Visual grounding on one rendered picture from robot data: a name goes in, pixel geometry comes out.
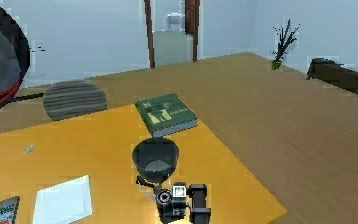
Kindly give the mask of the dark brown furniture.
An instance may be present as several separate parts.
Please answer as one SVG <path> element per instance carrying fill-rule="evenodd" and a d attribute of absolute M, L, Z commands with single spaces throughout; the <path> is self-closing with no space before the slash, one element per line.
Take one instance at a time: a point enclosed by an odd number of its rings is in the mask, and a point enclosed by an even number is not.
<path fill-rule="evenodd" d="M 314 58 L 307 71 L 307 80 L 318 79 L 358 95 L 358 72 L 325 58 Z"/>

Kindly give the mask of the dark house plant green pot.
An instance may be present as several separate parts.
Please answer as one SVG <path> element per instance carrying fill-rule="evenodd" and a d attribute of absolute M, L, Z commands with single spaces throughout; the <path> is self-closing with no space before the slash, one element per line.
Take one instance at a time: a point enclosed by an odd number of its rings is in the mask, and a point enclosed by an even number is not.
<path fill-rule="evenodd" d="M 286 27 L 280 26 L 274 27 L 276 37 L 278 38 L 276 48 L 271 51 L 274 59 L 271 61 L 271 69 L 279 70 L 284 56 L 287 54 L 288 47 L 297 40 L 295 37 L 300 25 L 297 25 L 294 29 L 291 29 L 291 20 L 287 21 Z"/>

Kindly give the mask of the grey striped round pouf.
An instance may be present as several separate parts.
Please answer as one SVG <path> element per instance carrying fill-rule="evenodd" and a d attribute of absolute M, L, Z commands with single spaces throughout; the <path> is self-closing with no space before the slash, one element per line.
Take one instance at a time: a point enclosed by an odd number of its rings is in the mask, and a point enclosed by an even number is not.
<path fill-rule="evenodd" d="M 84 79 L 52 84 L 43 96 L 43 107 L 53 121 L 77 117 L 107 109 L 104 91 Z"/>

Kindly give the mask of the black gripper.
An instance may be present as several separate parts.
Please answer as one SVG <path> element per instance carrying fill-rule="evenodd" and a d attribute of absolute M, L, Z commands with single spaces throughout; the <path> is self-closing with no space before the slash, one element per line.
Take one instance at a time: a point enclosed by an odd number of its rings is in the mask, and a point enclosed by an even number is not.
<path fill-rule="evenodd" d="M 136 177 L 136 184 L 152 188 L 154 192 L 159 190 L 158 185 L 149 183 L 141 176 Z M 141 192 L 154 203 L 156 202 L 160 221 L 163 224 L 183 219 L 186 216 L 187 191 L 185 187 L 173 187 L 171 190 L 162 189 L 156 194 L 149 193 L 142 189 Z"/>

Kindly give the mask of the yellow table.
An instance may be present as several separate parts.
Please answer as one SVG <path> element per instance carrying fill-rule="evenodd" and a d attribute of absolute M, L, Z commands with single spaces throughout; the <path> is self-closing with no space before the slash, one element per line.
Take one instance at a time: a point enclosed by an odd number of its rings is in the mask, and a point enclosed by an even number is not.
<path fill-rule="evenodd" d="M 132 105 L 0 134 L 0 201 L 20 196 L 16 223 L 31 224 L 39 190 L 88 175 L 93 213 L 79 224 L 159 224 L 132 162 L 134 147 L 148 136 Z M 269 224 L 285 214 L 204 123 L 170 138 L 179 147 L 171 179 L 206 184 L 210 224 Z"/>

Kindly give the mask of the dark grey bowl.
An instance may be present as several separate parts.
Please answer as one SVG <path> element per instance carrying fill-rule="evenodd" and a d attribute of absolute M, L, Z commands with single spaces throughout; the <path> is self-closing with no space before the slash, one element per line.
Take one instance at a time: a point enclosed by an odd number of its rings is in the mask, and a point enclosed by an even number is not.
<path fill-rule="evenodd" d="M 179 147 L 163 137 L 145 139 L 132 151 L 137 172 L 150 183 L 165 182 L 174 173 L 178 159 Z"/>

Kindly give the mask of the black and red round chair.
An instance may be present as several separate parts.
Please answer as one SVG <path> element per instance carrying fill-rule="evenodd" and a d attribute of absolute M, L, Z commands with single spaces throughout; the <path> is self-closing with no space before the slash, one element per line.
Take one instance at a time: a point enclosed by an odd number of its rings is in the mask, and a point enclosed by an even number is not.
<path fill-rule="evenodd" d="M 35 93 L 16 97 L 30 67 L 30 52 L 21 27 L 0 6 L 0 109 L 8 103 L 43 96 L 43 93 Z"/>

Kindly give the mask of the white paper sheet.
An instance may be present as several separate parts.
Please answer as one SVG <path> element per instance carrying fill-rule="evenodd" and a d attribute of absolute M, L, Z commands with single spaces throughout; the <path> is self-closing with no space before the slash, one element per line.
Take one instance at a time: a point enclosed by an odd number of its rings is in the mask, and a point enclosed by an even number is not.
<path fill-rule="evenodd" d="M 88 175 L 37 192 L 32 224 L 72 224 L 93 213 Z"/>

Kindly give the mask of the grey remote control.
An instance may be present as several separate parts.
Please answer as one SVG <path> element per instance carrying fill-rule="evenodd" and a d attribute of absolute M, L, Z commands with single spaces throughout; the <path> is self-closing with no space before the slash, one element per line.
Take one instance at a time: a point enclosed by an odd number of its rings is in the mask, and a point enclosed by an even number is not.
<path fill-rule="evenodd" d="M 0 202 L 0 224 L 15 224 L 19 203 L 19 196 L 13 196 Z"/>

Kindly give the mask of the green book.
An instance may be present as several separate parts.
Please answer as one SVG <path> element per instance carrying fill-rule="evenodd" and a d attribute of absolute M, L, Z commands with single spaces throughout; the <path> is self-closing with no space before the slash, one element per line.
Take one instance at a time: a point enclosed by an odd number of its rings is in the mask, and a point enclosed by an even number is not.
<path fill-rule="evenodd" d="M 139 100 L 135 107 L 152 137 L 197 126 L 198 117 L 175 93 Z"/>

